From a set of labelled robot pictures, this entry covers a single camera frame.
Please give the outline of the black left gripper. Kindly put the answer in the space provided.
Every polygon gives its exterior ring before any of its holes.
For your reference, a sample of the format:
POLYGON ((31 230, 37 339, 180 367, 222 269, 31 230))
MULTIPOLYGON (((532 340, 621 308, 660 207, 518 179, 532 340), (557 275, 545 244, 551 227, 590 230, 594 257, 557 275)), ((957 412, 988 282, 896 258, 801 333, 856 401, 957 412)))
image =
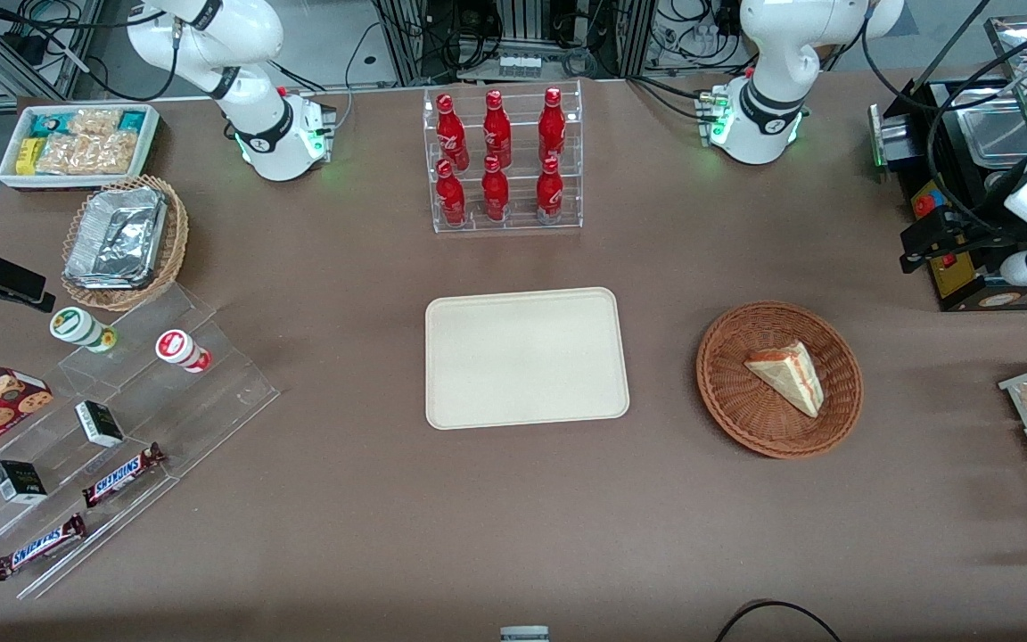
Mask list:
POLYGON ((974 268, 998 271, 1004 261, 1027 249, 1027 228, 1006 225, 1003 231, 988 230, 969 219, 949 220, 949 212, 929 212, 901 232, 900 268, 912 274, 933 259, 949 268, 965 257, 974 268))

